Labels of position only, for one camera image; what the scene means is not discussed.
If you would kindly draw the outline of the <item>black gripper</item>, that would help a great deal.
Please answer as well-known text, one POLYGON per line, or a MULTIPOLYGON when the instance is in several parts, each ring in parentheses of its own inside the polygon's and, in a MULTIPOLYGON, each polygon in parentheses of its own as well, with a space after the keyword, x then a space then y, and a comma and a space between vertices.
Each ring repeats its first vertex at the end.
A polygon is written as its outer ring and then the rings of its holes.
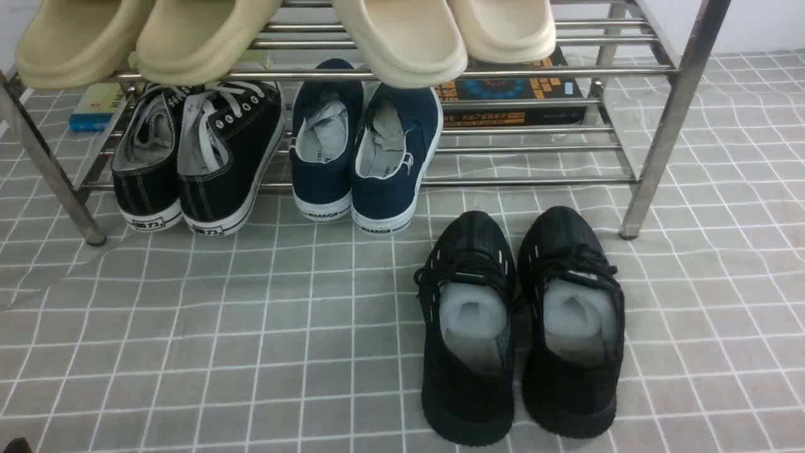
POLYGON ((3 450, 3 453, 32 453, 31 445, 24 437, 12 439, 3 450))

